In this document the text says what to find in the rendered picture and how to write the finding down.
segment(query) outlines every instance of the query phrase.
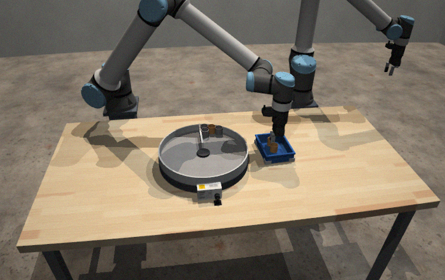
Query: wooden table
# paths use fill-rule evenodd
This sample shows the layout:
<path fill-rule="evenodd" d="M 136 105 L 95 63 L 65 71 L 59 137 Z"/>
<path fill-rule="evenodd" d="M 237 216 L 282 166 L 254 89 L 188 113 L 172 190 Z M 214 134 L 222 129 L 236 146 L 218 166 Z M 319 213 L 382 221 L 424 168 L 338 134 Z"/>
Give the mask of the wooden table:
<path fill-rule="evenodd" d="M 222 206 L 165 181 L 158 148 L 170 132 L 214 123 L 246 139 L 245 176 Z M 227 235 L 399 213 L 368 275 L 379 279 L 416 210 L 440 200 L 354 107 L 290 111 L 295 161 L 265 165 L 260 111 L 69 123 L 17 243 L 71 279 L 60 250 Z"/>

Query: round gray tray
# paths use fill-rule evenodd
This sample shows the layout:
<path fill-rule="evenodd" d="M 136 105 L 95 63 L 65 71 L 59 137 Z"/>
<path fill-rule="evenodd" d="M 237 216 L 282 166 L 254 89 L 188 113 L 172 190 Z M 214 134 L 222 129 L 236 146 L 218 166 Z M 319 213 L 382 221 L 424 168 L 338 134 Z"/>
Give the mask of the round gray tray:
<path fill-rule="evenodd" d="M 159 146 L 162 176 L 181 190 L 197 192 L 197 184 L 221 182 L 222 188 L 236 184 L 248 167 L 248 146 L 240 134 L 222 128 L 222 135 L 210 135 L 201 143 L 200 125 L 179 128 L 166 136 Z M 200 148 L 208 157 L 199 157 Z"/>

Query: table leg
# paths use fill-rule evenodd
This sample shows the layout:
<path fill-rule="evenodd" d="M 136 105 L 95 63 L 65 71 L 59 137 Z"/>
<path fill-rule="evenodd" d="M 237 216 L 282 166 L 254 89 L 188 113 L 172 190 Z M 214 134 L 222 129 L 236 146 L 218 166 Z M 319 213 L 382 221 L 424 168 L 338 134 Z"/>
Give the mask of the table leg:
<path fill-rule="evenodd" d="M 43 252 L 56 280 L 73 280 L 60 251 Z"/>
<path fill-rule="evenodd" d="M 399 213 L 395 222 L 393 223 L 392 229 L 388 234 L 378 257 L 372 265 L 371 271 L 368 274 L 366 280 L 379 280 L 385 269 L 387 268 L 388 262 L 392 258 L 395 249 L 397 248 L 402 236 L 407 230 L 411 219 L 414 216 L 415 211 Z"/>

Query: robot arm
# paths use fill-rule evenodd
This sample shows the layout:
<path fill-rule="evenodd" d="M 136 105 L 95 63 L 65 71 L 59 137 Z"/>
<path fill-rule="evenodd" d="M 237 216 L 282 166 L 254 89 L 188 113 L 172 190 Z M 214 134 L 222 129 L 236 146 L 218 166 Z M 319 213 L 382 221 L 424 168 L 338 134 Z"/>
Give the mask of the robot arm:
<path fill-rule="evenodd" d="M 389 75 L 392 76 L 394 69 L 400 66 L 405 46 L 409 43 L 414 26 L 414 19 L 406 15 L 392 19 L 372 0 L 347 1 L 371 21 L 376 26 L 376 30 L 383 32 L 389 40 L 393 40 L 393 43 L 388 41 L 385 45 L 386 48 L 392 50 L 390 60 L 385 66 L 385 72 L 388 71 L 391 64 L 392 67 Z"/>
<path fill-rule="evenodd" d="M 131 92 L 128 67 L 167 15 L 186 22 L 245 68 L 248 71 L 246 83 L 248 91 L 273 95 L 272 107 L 265 111 L 263 109 L 263 114 L 273 117 L 274 134 L 283 136 L 292 104 L 295 78 L 285 72 L 272 75 L 273 67 L 269 61 L 255 55 L 191 5 L 189 0 L 141 0 L 137 16 L 110 57 L 83 86 L 81 90 L 83 99 L 94 108 L 105 106 L 109 114 L 118 115 L 137 106 Z"/>

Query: concrete floor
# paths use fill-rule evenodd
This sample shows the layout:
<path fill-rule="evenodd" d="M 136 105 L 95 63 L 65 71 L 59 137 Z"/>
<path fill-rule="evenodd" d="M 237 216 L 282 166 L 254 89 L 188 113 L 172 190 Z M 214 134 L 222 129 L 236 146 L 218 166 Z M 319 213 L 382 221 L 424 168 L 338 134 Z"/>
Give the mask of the concrete floor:
<path fill-rule="evenodd" d="M 291 44 L 250 45 L 274 72 Z M 440 198 L 417 211 L 382 279 L 445 280 L 445 46 L 315 44 L 319 106 L 354 105 Z M 0 279 L 51 279 L 15 245 L 66 123 L 96 121 L 83 84 L 109 51 L 0 58 Z M 130 67 L 139 118 L 260 110 L 246 71 L 213 46 L 143 50 Z M 240 235 L 63 251 L 74 279 L 365 279 L 395 215 Z"/>

